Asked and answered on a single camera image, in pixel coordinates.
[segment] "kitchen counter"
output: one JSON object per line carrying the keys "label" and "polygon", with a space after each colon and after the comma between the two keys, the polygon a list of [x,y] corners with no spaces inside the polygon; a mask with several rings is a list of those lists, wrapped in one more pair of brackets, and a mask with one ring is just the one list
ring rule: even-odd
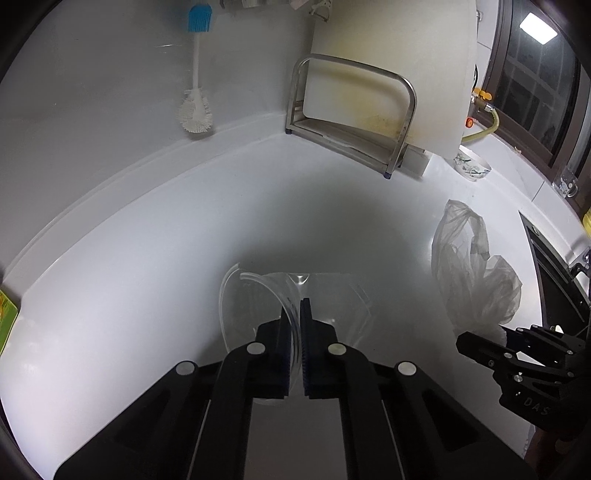
{"label": "kitchen counter", "polygon": [[[471,183],[434,156],[421,179],[396,172],[386,181],[280,134],[281,118],[222,132],[232,148],[213,148],[216,134],[124,172],[51,225],[11,270],[7,282],[24,294],[0,359],[0,397],[24,455],[44,478],[178,361],[203,365],[223,356],[217,294],[237,262],[258,273],[362,276],[375,322],[358,348],[386,365],[415,362],[522,452],[530,425],[498,404],[491,373],[455,350],[431,276],[433,234],[448,199],[484,218],[491,255],[505,257],[523,283],[511,328],[541,324],[519,213],[567,261],[583,245],[560,235],[495,171]],[[256,122],[266,126],[253,130]],[[46,247],[56,261],[40,253]],[[323,465],[318,478],[344,472],[341,447],[331,445],[340,435],[337,407],[307,402],[286,404],[289,415],[256,406],[246,478],[277,477],[279,468],[285,479],[316,478],[289,455],[295,445],[307,445],[309,461]],[[316,422],[304,430],[306,411]],[[263,432],[275,432],[272,445]]]}

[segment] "green box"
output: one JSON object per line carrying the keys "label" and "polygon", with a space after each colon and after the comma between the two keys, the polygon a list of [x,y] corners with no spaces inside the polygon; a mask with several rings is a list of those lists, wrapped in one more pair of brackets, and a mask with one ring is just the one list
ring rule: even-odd
{"label": "green box", "polygon": [[17,319],[18,309],[10,299],[0,291],[0,354],[8,341],[8,335],[12,330],[12,325]]}

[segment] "ceramic bowl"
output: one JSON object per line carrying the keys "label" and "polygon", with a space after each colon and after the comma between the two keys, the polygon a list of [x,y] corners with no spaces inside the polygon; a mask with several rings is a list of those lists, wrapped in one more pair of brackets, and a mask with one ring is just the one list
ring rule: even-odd
{"label": "ceramic bowl", "polygon": [[483,179],[492,170],[491,166],[483,158],[463,145],[460,145],[460,149],[453,161],[456,171],[470,181]]}

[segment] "window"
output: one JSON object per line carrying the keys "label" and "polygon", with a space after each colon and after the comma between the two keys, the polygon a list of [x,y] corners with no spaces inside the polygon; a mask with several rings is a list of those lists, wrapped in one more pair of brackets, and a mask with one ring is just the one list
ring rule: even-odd
{"label": "window", "polygon": [[[549,181],[559,179],[566,168],[574,176],[585,170],[590,83],[560,30],[530,0],[499,2],[484,89],[493,94],[501,118],[499,136]],[[477,119],[491,124],[486,113]],[[581,202],[571,204],[582,208]]]}

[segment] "stainless steel dish rack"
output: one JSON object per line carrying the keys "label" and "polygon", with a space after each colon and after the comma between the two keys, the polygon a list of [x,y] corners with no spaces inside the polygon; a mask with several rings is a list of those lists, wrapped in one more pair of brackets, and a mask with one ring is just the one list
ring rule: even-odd
{"label": "stainless steel dish rack", "polygon": [[[366,70],[402,83],[408,92],[409,103],[402,128],[397,139],[374,134],[358,128],[348,127],[325,120],[304,116],[303,100],[297,100],[300,75],[303,66],[310,60],[322,60],[349,67]],[[333,151],[341,153],[373,170],[380,172],[385,178],[392,177],[392,172],[402,163],[408,144],[406,137],[414,112],[417,107],[417,94],[412,84],[398,73],[389,72],[358,61],[341,59],[330,55],[312,53],[302,57],[294,66],[291,76],[290,99],[287,106],[285,133],[313,141]]]}

